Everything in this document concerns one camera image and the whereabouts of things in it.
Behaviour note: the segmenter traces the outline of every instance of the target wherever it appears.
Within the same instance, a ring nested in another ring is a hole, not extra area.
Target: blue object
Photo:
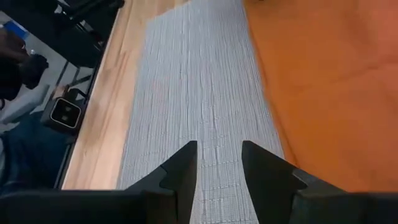
[[[14,21],[8,21],[4,24],[4,28],[8,31],[15,33],[22,40],[25,40],[29,35],[28,31],[25,30],[21,25]]]

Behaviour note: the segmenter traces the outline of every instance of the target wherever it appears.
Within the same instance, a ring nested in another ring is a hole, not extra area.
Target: black bag
[[[31,55],[20,67],[22,83],[30,90],[34,89],[48,67],[45,57],[38,54]]]
[[[22,79],[19,73],[18,64],[0,58],[0,99],[13,100],[17,97],[22,86]]]

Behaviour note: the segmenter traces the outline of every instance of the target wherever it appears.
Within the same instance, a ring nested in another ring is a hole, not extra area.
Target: black device
[[[0,198],[0,223],[189,223],[197,142],[126,190],[23,192]]]
[[[351,194],[250,141],[242,162],[260,224],[398,223],[397,194]],[[197,179],[191,141],[124,191],[24,192],[0,198],[0,223],[182,223]]]
[[[398,223],[397,194],[345,192],[251,141],[242,162],[260,224]]]
[[[76,100],[78,95],[86,97],[77,88],[68,89],[61,97],[50,100],[44,108],[40,122],[56,131],[65,134],[77,134],[83,117],[83,109],[80,102]]]

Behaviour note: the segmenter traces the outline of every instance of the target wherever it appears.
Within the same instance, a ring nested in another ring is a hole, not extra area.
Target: small black box
[[[79,106],[60,97],[47,104],[41,122],[56,131],[75,134],[78,132],[80,116]]]

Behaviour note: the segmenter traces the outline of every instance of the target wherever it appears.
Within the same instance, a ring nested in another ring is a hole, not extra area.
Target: person
[[[24,40],[0,28],[0,109],[5,105],[4,100],[13,100],[21,89],[19,64],[29,58],[24,46]]]
[[[29,58],[25,41],[5,28],[0,28],[0,58],[16,64],[23,63]]]
[[[0,135],[0,195],[53,188],[68,136],[45,127],[41,117],[42,112],[24,116]]]

